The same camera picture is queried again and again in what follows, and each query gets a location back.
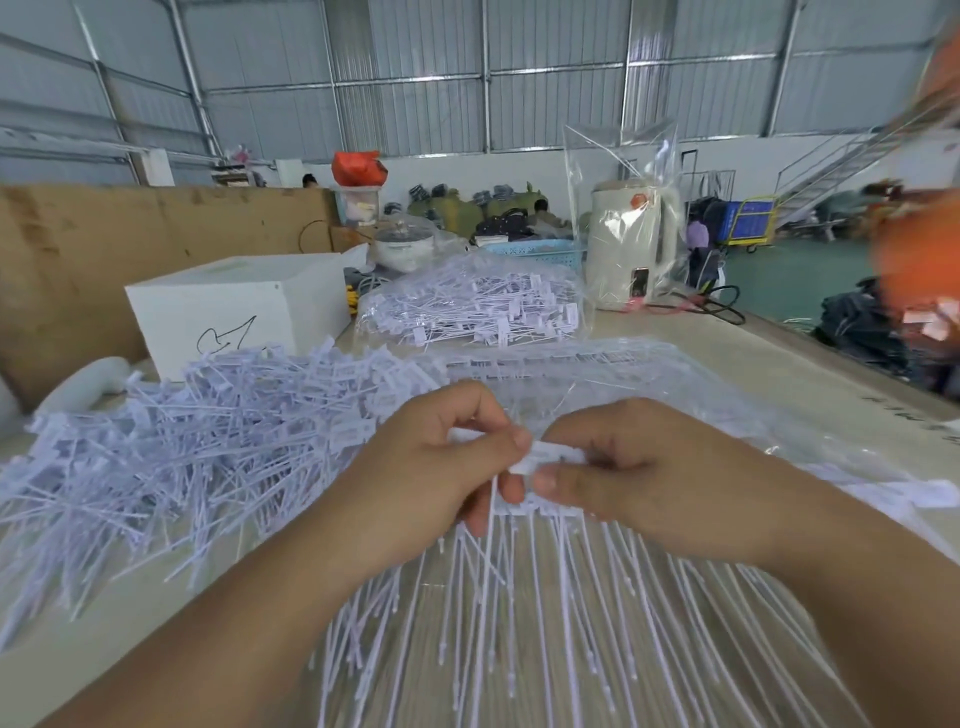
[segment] electric kettle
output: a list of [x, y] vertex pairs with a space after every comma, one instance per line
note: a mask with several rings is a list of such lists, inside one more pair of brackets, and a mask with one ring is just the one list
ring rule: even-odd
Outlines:
[[669, 280], [681, 256], [680, 193], [633, 177], [593, 189], [584, 277], [598, 308], [642, 303]]

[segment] red bag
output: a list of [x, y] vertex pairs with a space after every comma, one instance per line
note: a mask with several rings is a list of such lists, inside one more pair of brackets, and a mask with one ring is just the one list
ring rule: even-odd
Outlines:
[[333, 179], [344, 187], [380, 187], [387, 181], [387, 168], [379, 152], [336, 152]]

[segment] hand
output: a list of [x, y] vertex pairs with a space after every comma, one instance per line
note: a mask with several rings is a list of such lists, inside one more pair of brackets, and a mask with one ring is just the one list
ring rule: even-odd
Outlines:
[[[449, 444], [451, 427], [489, 434]], [[356, 555], [376, 574], [419, 556], [459, 516], [475, 536], [487, 533], [491, 480], [523, 501], [523, 480], [506, 470], [533, 437], [512, 425], [492, 392], [477, 381], [416, 397], [387, 420], [317, 501], [356, 540]]]
[[667, 550], [768, 567], [834, 507], [836, 488], [654, 400], [561, 417], [543, 439], [594, 465], [539, 469], [541, 496], [617, 520]]

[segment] white cardboard box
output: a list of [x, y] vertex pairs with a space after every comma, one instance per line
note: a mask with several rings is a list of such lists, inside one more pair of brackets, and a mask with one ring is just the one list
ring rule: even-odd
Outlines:
[[156, 370], [182, 381], [205, 353], [306, 354], [350, 323], [339, 253], [243, 255], [127, 286]]

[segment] orange object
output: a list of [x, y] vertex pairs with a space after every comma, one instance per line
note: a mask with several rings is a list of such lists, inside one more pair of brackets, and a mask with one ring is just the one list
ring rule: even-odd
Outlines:
[[333, 179], [344, 187], [380, 187], [387, 181], [387, 168], [379, 152], [336, 152]]
[[930, 67], [921, 85], [920, 97], [942, 91], [960, 93], [960, 31], [939, 50], [930, 61]]
[[960, 301], [960, 190], [879, 229], [876, 267], [897, 312]]

